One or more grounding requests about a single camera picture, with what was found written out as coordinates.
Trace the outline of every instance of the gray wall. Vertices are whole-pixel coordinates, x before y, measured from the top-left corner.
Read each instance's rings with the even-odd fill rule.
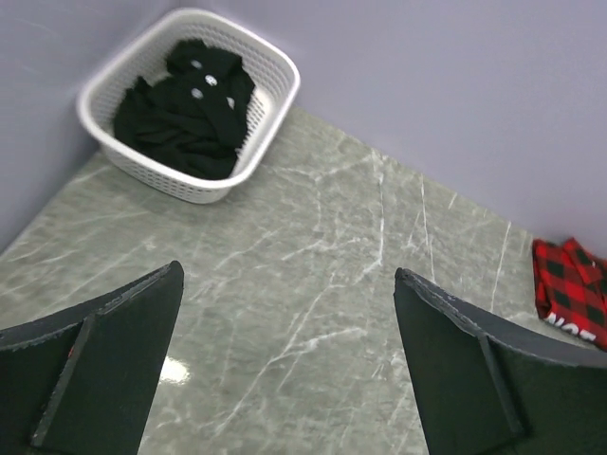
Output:
[[[75,97],[176,0],[0,2],[0,251],[95,150]]]
[[[312,113],[539,235],[576,235],[607,256],[607,2],[182,3],[282,47]]]

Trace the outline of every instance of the clothes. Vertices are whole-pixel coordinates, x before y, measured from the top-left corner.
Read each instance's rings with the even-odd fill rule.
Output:
[[[151,86],[143,78],[126,91],[114,136],[132,149],[188,175],[228,178],[246,139],[255,84],[242,58],[199,40],[178,43],[170,74]]]
[[[573,238],[532,246],[538,316],[607,350],[607,262]]]

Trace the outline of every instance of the white basket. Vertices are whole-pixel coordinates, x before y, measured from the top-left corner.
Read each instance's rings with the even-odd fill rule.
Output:
[[[138,76],[154,82],[166,74],[165,59],[183,39],[198,38],[243,57],[256,84],[248,107],[248,136],[232,174],[203,180],[164,166],[116,140],[112,119],[127,88]],[[300,87],[295,64],[279,49],[250,31],[201,9],[167,14],[109,62],[83,89],[78,113],[86,130],[112,163],[138,180],[174,197],[209,204],[224,197],[255,171],[285,119]]]

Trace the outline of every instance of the gray floor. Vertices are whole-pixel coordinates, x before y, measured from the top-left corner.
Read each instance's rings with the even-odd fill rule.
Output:
[[[216,205],[94,157],[0,259],[0,327],[178,259],[186,292],[141,454],[424,454],[396,327],[406,266],[553,337],[532,237],[295,109]]]

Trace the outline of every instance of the folded plaid garment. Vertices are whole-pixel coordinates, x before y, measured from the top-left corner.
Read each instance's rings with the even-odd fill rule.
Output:
[[[535,240],[533,273],[540,319],[607,351],[607,261],[573,238]]]

